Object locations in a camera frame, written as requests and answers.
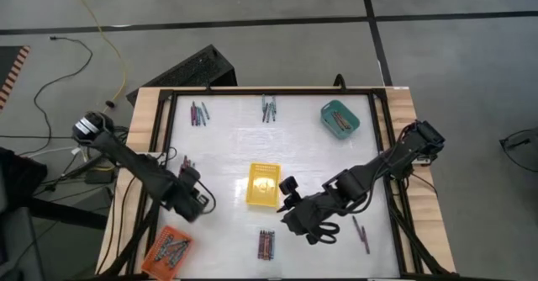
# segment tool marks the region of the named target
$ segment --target gray floor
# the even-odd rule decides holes
[[[538,0],[372,0],[376,15],[479,13],[536,9]],[[362,0],[88,0],[102,24],[363,16]],[[88,26],[92,20],[77,0],[0,0],[0,29]],[[467,276],[534,280],[538,258],[538,179],[511,164],[498,139],[538,125],[535,79],[538,19],[482,19],[378,24],[393,83],[410,86],[421,119],[446,139],[433,166],[435,186],[459,273]],[[114,53],[98,34],[68,34],[94,51],[82,74],[42,94],[55,135],[69,135],[85,111],[100,109],[121,82]],[[305,24],[227,29],[180,29],[108,34],[129,68],[132,90],[193,52],[214,44],[235,66],[242,86],[327,85],[336,73],[349,85],[382,84],[370,30],[362,24]],[[0,45],[30,45],[5,110],[3,135],[44,135],[42,116],[32,105],[39,87],[76,70],[86,59],[80,47],[49,41],[46,35],[0,36]],[[128,125],[125,102],[111,116]],[[43,141],[0,139],[27,151]],[[57,140],[50,148],[71,146]],[[68,152],[38,157],[59,175]],[[89,188],[64,185],[44,199]],[[79,198],[62,200],[74,204]],[[74,236],[67,228],[50,234]],[[99,240],[102,234],[90,234]],[[54,253],[52,245],[43,253]],[[92,266],[91,248],[78,268]],[[49,279],[72,262],[55,254]]]

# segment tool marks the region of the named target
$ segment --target wooden table frame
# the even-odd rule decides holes
[[[144,87],[140,89],[137,103],[134,108],[133,119],[129,129],[127,146],[134,151],[156,151],[166,149],[169,143],[169,131],[176,107],[173,93],[180,94],[247,94],[247,93],[266,93],[272,94],[363,94],[367,95],[371,105],[374,131],[377,135],[377,145],[379,150],[387,149],[395,142],[395,136],[399,135],[402,128],[416,119],[414,106],[411,99],[410,91],[406,87],[213,87],[210,91],[205,87]],[[433,183],[430,170],[428,167],[415,167],[415,173]],[[105,259],[103,265],[106,269],[115,259],[116,251],[121,251],[129,238],[132,236],[133,229],[141,221],[145,213],[145,192],[142,191],[140,181],[135,181],[126,192],[132,175],[129,171],[122,169],[116,185],[116,194],[114,198],[115,219],[112,221],[112,215],[109,215],[108,227],[105,231],[99,263],[103,261],[108,245],[110,244],[109,254],[111,256]],[[410,181],[407,193],[403,191],[403,184],[386,185],[388,197],[392,198],[392,193],[399,193],[397,200],[398,207],[406,216],[412,216],[411,224],[414,225],[415,233],[425,244],[430,253],[437,259],[441,266],[449,271],[454,271],[454,264],[451,257],[448,240],[442,217],[440,215],[439,205],[436,196],[423,183]],[[125,202],[123,231],[118,234],[119,217],[121,214],[121,204]],[[114,223],[115,232],[113,233],[112,242],[110,242],[111,225]],[[422,273],[423,267],[419,260],[418,254],[409,245],[407,238],[400,231],[395,221],[391,218],[393,227],[394,244],[397,249],[397,260],[400,273]],[[139,243],[136,256],[133,256],[126,266],[126,273],[139,273],[140,265],[143,260],[145,251],[155,238],[155,227],[150,228],[150,235],[145,237]]]

